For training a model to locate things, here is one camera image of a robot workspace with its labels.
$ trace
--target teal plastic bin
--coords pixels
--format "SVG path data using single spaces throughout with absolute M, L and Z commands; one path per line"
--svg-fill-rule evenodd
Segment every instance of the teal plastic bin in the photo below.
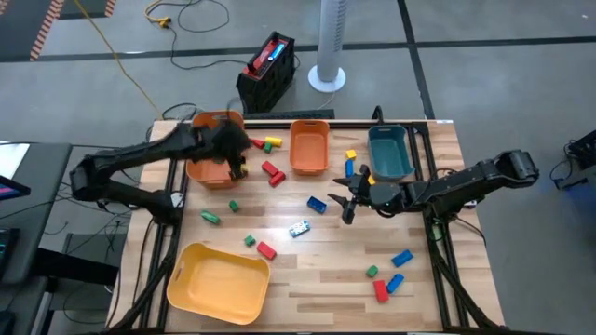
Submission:
M 378 181 L 399 180 L 414 172 L 404 140 L 406 129 L 402 126 L 383 125 L 383 116 L 378 106 L 374 114 L 379 118 L 381 126 L 369 129 L 372 175 Z

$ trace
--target gray floor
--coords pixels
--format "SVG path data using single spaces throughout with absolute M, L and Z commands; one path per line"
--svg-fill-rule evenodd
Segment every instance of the gray floor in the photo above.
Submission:
M 181 34 L 179 49 L 258 47 L 274 29 L 295 37 L 297 45 L 317 43 L 318 1 L 223 2 L 232 23 L 218 32 Z M 169 50 L 171 36 L 146 22 L 144 5 L 118 1 L 112 18 L 97 20 L 116 50 Z M 346 42 L 405 40 L 396 1 L 352 0 L 350 5 Z M 416 0 L 407 5 L 418 41 L 596 34 L 596 3 L 589 0 Z M 217 10 L 205 5 L 185 17 L 195 28 L 208 27 L 222 19 L 213 14 Z M 52 25 L 42 54 L 97 52 L 106 48 L 88 22 L 66 20 Z M 312 90 L 305 79 L 316 53 L 299 57 L 302 66 L 278 111 L 317 108 L 329 98 Z M 180 62 L 220 58 L 188 57 Z M 436 117 L 455 121 L 467 164 L 520 148 L 529 151 L 541 169 L 534 187 L 491 194 L 479 208 L 508 326 L 593 333 L 594 193 L 585 187 L 558 192 L 548 173 L 562 159 L 565 143 L 596 126 L 596 45 L 425 48 L 420 58 Z M 155 58 L 126 60 L 125 66 L 160 108 L 191 101 L 221 109 L 237 95 L 236 64 L 185 72 L 173 68 L 168 59 Z M 329 104 L 338 118 L 368 118 L 376 104 L 384 107 L 387 117 L 424 117 L 407 49 L 345 51 L 342 66 L 347 84 Z M 2 63 L 0 103 L 0 137 L 13 141 L 126 145 L 141 141 L 155 118 L 110 60 Z M 77 149 L 72 164 L 86 152 Z M 61 249 L 67 232 L 93 234 L 107 219 L 76 205 L 56 205 L 47 230 L 55 232 L 64 220 L 70 224 L 64 234 L 44 238 L 43 245 Z M 89 328 L 58 314 L 52 325 L 53 334 L 83 330 Z

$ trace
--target yellow lego brick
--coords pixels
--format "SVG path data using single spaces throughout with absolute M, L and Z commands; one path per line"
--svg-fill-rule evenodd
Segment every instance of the yellow lego brick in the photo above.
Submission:
M 348 150 L 345 152 L 347 159 L 356 159 L 356 150 Z
M 277 147 L 281 146 L 281 139 L 279 139 L 279 138 L 267 136 L 264 138 L 264 141 L 267 143 L 271 143 L 271 145 L 273 145 L 273 146 L 277 146 Z

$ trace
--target black stand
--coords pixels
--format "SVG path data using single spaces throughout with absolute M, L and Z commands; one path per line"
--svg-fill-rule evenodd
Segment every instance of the black stand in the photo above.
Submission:
M 79 280 L 112 286 L 118 268 L 96 261 L 87 261 L 67 254 L 38 248 L 32 266 L 33 275 Z

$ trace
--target lego brick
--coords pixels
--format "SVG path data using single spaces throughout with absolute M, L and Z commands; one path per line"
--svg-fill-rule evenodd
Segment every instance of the lego brick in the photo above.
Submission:
M 248 236 L 244 237 L 244 244 L 247 247 L 250 247 L 255 243 L 257 243 L 257 240 L 255 240 L 254 237 L 252 237 L 252 235 L 248 235 Z
M 271 179 L 269 180 L 269 185 L 271 185 L 271 187 L 276 187 L 285 179 L 286 174 L 281 171 L 278 171 L 278 173 L 276 173 L 276 175 L 271 177 Z
M 356 150 L 348 150 L 345 152 L 345 156 L 347 157 L 347 159 L 356 159 Z
M 263 150 L 264 150 L 266 153 L 270 154 L 270 153 L 271 153 L 271 149 L 272 149 L 272 148 L 273 148 L 273 146 L 271 145 L 271 143 L 267 142 L 267 143 L 265 143 L 265 144 L 264 144 L 264 148 L 263 148 Z
M 398 289 L 398 287 L 400 286 L 403 279 L 404 279 L 403 275 L 400 275 L 400 274 L 394 275 L 393 278 L 391 279 L 391 281 L 389 281 L 389 284 L 387 284 L 387 292 L 389 294 L 393 294 L 393 292 L 395 292 L 395 290 Z
M 234 200 L 230 201 L 230 209 L 232 209 L 233 212 L 237 212 L 239 210 L 238 203 Z
M 314 197 L 314 196 L 311 196 L 310 198 L 308 198 L 308 201 L 306 201 L 306 205 L 309 206 L 310 208 L 314 209 L 315 211 L 317 211 L 320 214 L 323 214 L 325 212 L 325 209 L 327 209 L 327 204 L 316 199 L 316 197 Z
M 252 145 L 254 145 L 255 147 L 259 148 L 259 149 L 263 149 L 264 147 L 264 141 L 261 140 L 255 140 L 255 139 L 249 139 L 252 142 Z
M 403 264 L 405 264 L 407 261 L 411 260 L 412 258 L 413 258 L 412 252 L 410 252 L 410 250 L 408 250 L 408 249 L 405 249 L 398 256 L 391 259 L 391 261 L 393 261 L 393 264 L 395 264 L 395 266 L 400 267 Z
M 267 172 L 271 177 L 275 176 L 279 171 L 277 167 L 267 161 L 264 161 L 261 168 L 263 168 L 263 171 Z
M 366 275 L 369 276 L 370 278 L 373 278 L 378 273 L 379 273 L 379 268 L 376 267 L 375 265 L 371 265 L 371 267 L 366 271 Z
M 264 138 L 264 141 L 266 143 L 271 143 L 273 146 L 277 146 L 280 147 L 281 146 L 281 139 L 280 138 L 274 138 L 271 136 L 267 136 Z
M 218 217 L 217 215 L 210 213 L 208 210 L 201 210 L 201 216 L 203 217 L 203 219 L 213 223 L 213 224 L 220 224 L 220 217 Z
M 269 247 L 264 242 L 259 243 L 257 246 L 257 251 L 261 252 L 261 254 L 269 260 L 273 260 L 278 254 L 275 250 L 273 250 L 273 248 Z
M 345 161 L 345 177 L 350 178 L 354 175 L 354 161 L 348 159 Z
M 293 224 L 290 227 L 290 235 L 291 237 L 298 237 L 310 230 L 310 223 L 306 220 L 302 220 L 298 223 Z
M 375 280 L 372 282 L 374 285 L 374 293 L 378 302 L 386 302 L 389 300 L 389 293 L 385 287 L 385 280 Z

